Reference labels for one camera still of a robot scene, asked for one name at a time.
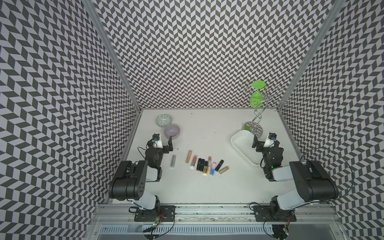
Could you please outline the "silver lipstick tube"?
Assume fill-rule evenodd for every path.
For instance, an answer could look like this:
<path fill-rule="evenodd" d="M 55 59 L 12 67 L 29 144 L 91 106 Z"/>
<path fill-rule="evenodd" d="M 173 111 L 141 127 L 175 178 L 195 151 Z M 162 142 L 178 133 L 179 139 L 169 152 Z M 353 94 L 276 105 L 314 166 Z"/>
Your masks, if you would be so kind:
<path fill-rule="evenodd" d="M 176 158 L 177 158 L 176 155 L 173 155 L 173 156 L 172 156 L 171 168 L 174 168 L 174 167 L 175 167 L 175 164 L 176 164 Z"/>

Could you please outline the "white plastic storage box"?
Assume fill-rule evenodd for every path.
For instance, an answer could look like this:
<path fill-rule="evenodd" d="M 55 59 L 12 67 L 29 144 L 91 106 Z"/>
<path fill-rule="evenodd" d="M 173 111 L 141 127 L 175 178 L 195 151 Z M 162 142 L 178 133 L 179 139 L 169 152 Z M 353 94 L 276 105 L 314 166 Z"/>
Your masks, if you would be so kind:
<path fill-rule="evenodd" d="M 254 136 L 249 131 L 241 130 L 231 138 L 233 150 L 243 161 L 252 167 L 259 166 L 262 160 L 262 154 L 256 152 L 255 148 L 252 148 Z"/>

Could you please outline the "beige matte lipstick tube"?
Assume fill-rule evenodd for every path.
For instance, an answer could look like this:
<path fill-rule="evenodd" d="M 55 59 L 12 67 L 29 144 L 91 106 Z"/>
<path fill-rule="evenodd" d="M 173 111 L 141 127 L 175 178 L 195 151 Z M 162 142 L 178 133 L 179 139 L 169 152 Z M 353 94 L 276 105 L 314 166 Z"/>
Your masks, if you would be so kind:
<path fill-rule="evenodd" d="M 192 152 L 193 152 L 193 151 L 189 151 L 189 152 L 188 152 L 187 159 L 186 159 L 186 164 L 189 164 L 189 163 L 190 163 L 191 158 L 192 158 Z"/>

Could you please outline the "black lipstick gold band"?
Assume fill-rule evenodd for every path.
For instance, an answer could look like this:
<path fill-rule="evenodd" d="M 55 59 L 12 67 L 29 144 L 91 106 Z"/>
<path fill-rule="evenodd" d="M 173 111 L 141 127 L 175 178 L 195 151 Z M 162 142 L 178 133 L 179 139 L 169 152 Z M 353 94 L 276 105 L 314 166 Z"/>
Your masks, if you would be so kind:
<path fill-rule="evenodd" d="M 215 167 L 216 172 L 218 172 L 220 170 L 223 163 L 224 163 L 224 160 L 220 160 L 220 162 L 216 165 L 216 167 Z"/>

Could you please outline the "gold lipstick tube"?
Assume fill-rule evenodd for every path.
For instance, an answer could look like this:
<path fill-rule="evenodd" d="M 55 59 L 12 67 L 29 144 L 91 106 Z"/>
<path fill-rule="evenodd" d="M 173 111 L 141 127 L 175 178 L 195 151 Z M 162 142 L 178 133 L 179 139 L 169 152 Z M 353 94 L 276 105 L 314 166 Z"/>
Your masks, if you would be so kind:
<path fill-rule="evenodd" d="M 225 166 L 224 168 L 219 170 L 219 174 L 223 174 L 224 172 L 228 171 L 230 168 L 228 166 Z"/>

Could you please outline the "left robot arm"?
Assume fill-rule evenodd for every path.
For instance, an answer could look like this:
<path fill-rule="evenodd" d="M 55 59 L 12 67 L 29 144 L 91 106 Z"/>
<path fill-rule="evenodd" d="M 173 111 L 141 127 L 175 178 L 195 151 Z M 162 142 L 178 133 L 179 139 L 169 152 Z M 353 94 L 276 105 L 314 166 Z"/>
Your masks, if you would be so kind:
<path fill-rule="evenodd" d="M 136 214 L 144 218 L 166 217 L 168 211 L 161 210 L 160 200 L 145 190 L 146 183 L 159 182 L 162 177 L 162 160 L 165 154 L 174 150 L 172 138 L 163 145 L 159 134 L 153 134 L 147 142 L 144 159 L 122 161 L 109 185 L 109 198 L 129 201 L 136 207 Z"/>

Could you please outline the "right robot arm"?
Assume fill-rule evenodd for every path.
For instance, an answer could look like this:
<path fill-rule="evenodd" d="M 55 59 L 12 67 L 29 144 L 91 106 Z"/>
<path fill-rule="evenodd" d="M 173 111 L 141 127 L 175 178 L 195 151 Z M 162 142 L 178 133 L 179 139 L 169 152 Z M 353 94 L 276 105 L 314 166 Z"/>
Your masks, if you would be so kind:
<path fill-rule="evenodd" d="M 294 181 L 295 188 L 287 193 L 274 196 L 267 208 L 271 220 L 287 219 L 299 207 L 313 201 L 330 201 L 339 197 L 336 183 L 325 171 L 320 162 L 300 161 L 289 162 L 283 166 L 284 149 L 280 147 L 275 133 L 270 133 L 265 141 L 254 137 L 252 148 L 261 153 L 261 168 L 270 182 Z"/>

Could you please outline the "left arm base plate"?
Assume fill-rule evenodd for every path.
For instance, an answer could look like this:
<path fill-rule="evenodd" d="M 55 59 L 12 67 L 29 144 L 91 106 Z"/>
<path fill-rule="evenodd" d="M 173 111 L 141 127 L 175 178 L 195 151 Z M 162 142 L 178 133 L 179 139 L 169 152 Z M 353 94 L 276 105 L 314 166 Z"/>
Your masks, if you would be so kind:
<path fill-rule="evenodd" d="M 163 222 L 173 222 L 175 220 L 176 206 L 161 205 L 158 210 L 137 210 L 135 213 L 135 222 L 153 223 L 157 217 Z"/>

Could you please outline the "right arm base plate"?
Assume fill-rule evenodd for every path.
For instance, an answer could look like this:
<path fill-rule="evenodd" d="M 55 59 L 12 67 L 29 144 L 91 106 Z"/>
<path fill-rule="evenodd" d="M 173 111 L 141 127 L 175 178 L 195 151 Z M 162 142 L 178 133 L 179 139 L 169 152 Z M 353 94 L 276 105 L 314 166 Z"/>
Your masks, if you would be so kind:
<path fill-rule="evenodd" d="M 294 211 L 270 210 L 266 206 L 252 206 L 257 222 L 296 222 L 297 218 Z"/>

